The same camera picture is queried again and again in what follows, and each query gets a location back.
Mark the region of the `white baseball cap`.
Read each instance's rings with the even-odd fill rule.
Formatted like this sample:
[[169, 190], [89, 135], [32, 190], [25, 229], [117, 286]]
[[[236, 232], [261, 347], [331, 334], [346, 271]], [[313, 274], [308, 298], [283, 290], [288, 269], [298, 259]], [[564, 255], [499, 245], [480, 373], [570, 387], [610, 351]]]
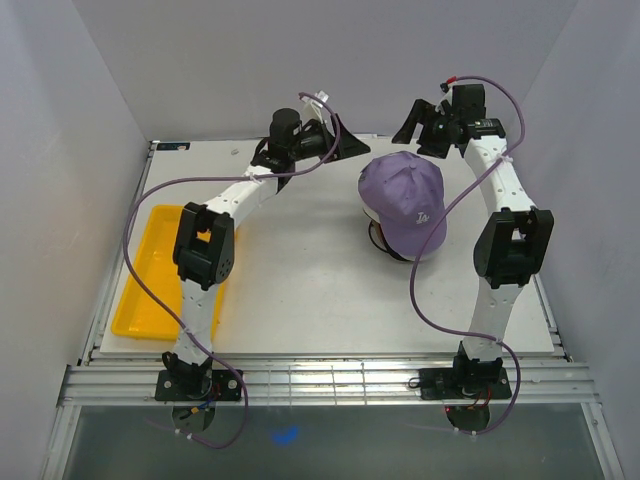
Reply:
[[366, 216], [367, 216], [371, 221], [373, 221], [373, 222], [377, 223], [378, 225], [380, 225], [380, 224], [381, 224], [381, 220], [380, 220], [379, 215], [378, 215], [374, 210], [372, 210], [369, 206], [367, 206], [367, 205], [363, 205], [363, 206], [362, 206], [362, 210], [363, 210], [364, 214], [365, 214], [365, 215], [366, 215]]

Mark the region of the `purple baseball cap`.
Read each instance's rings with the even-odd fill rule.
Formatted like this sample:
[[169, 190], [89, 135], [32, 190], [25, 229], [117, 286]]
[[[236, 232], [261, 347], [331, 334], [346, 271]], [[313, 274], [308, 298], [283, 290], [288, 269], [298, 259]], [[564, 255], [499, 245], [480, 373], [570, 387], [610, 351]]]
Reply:
[[429, 256], [444, 244], [444, 179], [433, 162], [407, 151], [374, 158], [361, 170], [357, 190], [400, 255]]

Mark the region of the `black baseball cap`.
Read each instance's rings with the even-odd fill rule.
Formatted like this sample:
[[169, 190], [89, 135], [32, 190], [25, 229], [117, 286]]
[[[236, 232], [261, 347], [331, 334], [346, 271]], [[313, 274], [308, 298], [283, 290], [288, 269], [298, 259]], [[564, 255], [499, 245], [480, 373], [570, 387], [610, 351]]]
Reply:
[[378, 222], [374, 220], [369, 221], [368, 225], [368, 237], [372, 245], [381, 251], [382, 253], [388, 255], [392, 259], [402, 263], [413, 263], [416, 258], [415, 257], [405, 257], [400, 255], [398, 252], [393, 250], [391, 246], [386, 241], [384, 234], [382, 232], [381, 226]]

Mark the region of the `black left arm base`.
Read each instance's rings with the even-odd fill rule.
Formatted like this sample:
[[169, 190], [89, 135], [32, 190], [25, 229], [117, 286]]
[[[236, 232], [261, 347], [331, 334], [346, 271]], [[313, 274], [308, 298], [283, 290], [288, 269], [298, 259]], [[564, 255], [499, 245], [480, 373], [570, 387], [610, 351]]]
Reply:
[[239, 402], [242, 393], [239, 381], [228, 370], [206, 369], [190, 376], [162, 370], [153, 398], [173, 405], [171, 418], [176, 429], [195, 434], [213, 423], [219, 403]]

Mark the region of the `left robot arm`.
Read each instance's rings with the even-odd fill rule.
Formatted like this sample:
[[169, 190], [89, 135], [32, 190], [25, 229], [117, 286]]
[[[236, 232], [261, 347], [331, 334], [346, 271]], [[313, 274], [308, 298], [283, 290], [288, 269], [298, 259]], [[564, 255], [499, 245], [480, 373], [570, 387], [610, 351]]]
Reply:
[[279, 109], [255, 149], [245, 180], [205, 204], [183, 207], [172, 255], [181, 284], [181, 331], [173, 350], [162, 355], [156, 399], [239, 398], [238, 389], [227, 389], [214, 372], [211, 357], [216, 306], [234, 266], [237, 227], [286, 186], [297, 162], [317, 157], [330, 163], [369, 151], [339, 117], [302, 121], [297, 111]]

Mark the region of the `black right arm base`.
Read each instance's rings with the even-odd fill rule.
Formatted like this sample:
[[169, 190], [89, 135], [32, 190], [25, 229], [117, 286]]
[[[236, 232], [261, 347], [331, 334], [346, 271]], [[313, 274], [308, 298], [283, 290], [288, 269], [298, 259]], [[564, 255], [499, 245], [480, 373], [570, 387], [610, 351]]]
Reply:
[[407, 384], [423, 401], [440, 401], [452, 428], [479, 435], [490, 430], [491, 402], [513, 400], [513, 391], [504, 368], [496, 379], [462, 379], [450, 368], [422, 368]]

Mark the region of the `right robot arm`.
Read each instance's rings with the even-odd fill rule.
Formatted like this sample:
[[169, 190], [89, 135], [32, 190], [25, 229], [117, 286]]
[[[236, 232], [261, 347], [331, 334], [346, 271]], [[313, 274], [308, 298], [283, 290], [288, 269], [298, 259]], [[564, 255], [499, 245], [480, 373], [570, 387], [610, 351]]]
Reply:
[[470, 327], [458, 334], [451, 366], [423, 368], [411, 381], [424, 400], [511, 398], [504, 336], [517, 298], [541, 269], [554, 227], [552, 212], [535, 205], [515, 172], [517, 145], [508, 141], [501, 121], [487, 114], [488, 83], [477, 76], [448, 79], [440, 86], [442, 99], [416, 100], [392, 139], [407, 144], [416, 136], [419, 153], [434, 158], [456, 147], [488, 211], [473, 249], [479, 289]]

